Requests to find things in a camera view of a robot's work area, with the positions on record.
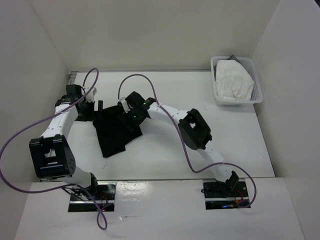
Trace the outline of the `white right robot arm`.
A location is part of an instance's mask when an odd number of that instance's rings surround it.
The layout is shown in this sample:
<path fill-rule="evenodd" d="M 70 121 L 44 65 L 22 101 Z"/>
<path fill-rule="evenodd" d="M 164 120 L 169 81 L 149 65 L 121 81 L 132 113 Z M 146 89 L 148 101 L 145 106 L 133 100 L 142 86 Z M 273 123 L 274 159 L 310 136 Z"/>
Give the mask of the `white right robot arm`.
<path fill-rule="evenodd" d="M 157 103 L 152 97 L 144 99 L 135 91 L 120 98 L 118 105 L 124 110 L 119 119 L 129 131 L 139 128 L 147 118 L 161 120 L 176 126 L 182 143 L 198 152 L 209 164 L 223 161 L 213 145 L 211 129 L 198 110 L 176 109 Z"/>

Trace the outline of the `black skirt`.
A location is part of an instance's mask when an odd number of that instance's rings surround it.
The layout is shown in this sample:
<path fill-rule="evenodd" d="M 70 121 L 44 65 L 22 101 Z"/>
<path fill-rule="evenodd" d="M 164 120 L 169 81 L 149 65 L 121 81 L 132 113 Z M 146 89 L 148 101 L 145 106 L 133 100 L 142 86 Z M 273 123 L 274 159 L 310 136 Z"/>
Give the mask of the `black skirt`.
<path fill-rule="evenodd" d="M 130 131 L 119 119 L 124 114 L 123 107 L 114 105 L 99 109 L 94 114 L 93 126 L 104 158 L 109 158 L 126 150 L 126 145 L 142 136 L 139 127 Z"/>

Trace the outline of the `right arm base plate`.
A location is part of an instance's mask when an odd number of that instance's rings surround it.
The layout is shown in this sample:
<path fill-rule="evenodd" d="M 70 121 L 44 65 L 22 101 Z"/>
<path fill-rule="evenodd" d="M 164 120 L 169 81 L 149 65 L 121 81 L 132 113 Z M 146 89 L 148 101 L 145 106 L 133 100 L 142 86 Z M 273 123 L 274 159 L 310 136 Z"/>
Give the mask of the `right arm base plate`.
<path fill-rule="evenodd" d="M 201 193 L 206 210 L 227 210 L 245 207 L 250 203 L 246 182 L 240 179 L 231 191 L 223 190 L 223 184 L 215 180 L 204 180 Z"/>

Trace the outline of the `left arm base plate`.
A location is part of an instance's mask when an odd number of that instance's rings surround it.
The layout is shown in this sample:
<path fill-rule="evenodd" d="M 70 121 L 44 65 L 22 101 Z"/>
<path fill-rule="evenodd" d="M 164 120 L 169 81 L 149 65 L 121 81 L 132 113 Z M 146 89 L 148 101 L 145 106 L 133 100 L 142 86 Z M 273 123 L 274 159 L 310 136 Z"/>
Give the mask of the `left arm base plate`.
<path fill-rule="evenodd" d="M 115 181 L 99 181 L 96 189 L 90 193 L 103 212 L 115 210 L 116 186 Z M 83 190 L 75 187 L 66 187 L 62 190 L 70 196 L 68 212 L 98 211 L 92 199 Z"/>

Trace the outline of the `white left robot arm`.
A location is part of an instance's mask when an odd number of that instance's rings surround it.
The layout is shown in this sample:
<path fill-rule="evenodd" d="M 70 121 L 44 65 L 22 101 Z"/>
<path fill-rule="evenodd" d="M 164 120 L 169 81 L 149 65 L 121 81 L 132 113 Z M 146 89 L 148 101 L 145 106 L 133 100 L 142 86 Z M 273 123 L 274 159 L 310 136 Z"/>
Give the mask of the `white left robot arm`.
<path fill-rule="evenodd" d="M 80 185 L 82 195 L 88 200 L 97 198 L 100 188 L 93 173 L 76 166 L 68 136 L 75 121 L 93 121 L 96 92 L 96 88 L 67 85 L 66 94 L 55 103 L 55 113 L 59 115 L 51 120 L 40 137 L 29 142 L 35 174 L 41 181 Z"/>

